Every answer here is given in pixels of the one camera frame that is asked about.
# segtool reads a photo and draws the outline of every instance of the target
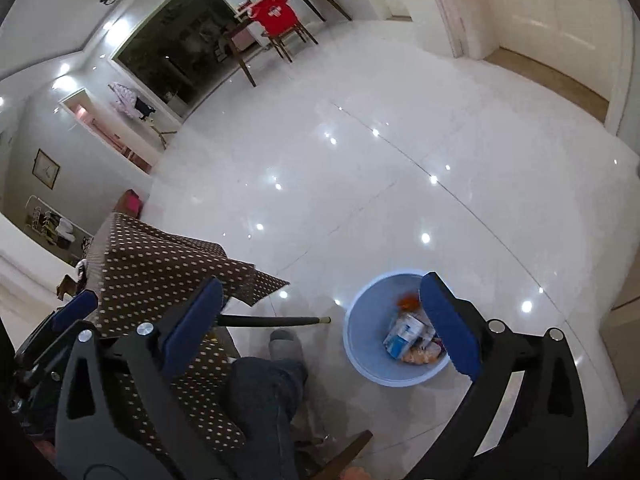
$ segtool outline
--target person's leg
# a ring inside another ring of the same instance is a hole
[[[241,449],[221,453],[240,480],[298,480],[289,423],[302,402],[306,368],[302,353],[280,354],[286,358],[234,362],[221,399],[246,437]]]

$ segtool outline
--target red chair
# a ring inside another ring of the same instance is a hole
[[[304,43],[306,43],[306,35],[311,41],[318,44],[316,38],[300,23],[293,9],[287,5],[287,0],[259,0],[251,6],[248,14],[252,20],[259,22],[264,27],[267,38],[282,59],[287,56],[289,62],[292,62],[291,56],[282,43],[283,38],[291,32],[299,35]]]

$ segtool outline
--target picture frame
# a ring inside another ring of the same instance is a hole
[[[38,154],[33,160],[33,169],[31,170],[31,173],[33,173],[38,180],[49,189],[53,189],[53,185],[56,183],[59,172],[60,166],[57,165],[49,155],[38,149]]]

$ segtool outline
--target brown tablecloth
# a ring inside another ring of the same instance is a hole
[[[227,258],[218,244],[168,234],[121,213],[112,213],[104,222],[87,259],[86,288],[98,296],[98,309],[89,320],[103,336],[125,335],[144,321],[161,319],[167,308],[187,300],[208,276],[222,282],[226,300],[233,296],[249,306],[288,284],[252,264]],[[172,382],[194,427],[214,450],[244,444],[244,435],[218,405],[228,367],[225,351],[210,332],[187,372]],[[164,452],[133,380],[123,375],[120,383],[140,442]]]

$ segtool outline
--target white door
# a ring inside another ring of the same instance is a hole
[[[611,99],[622,49],[618,0],[490,1],[500,46]]]

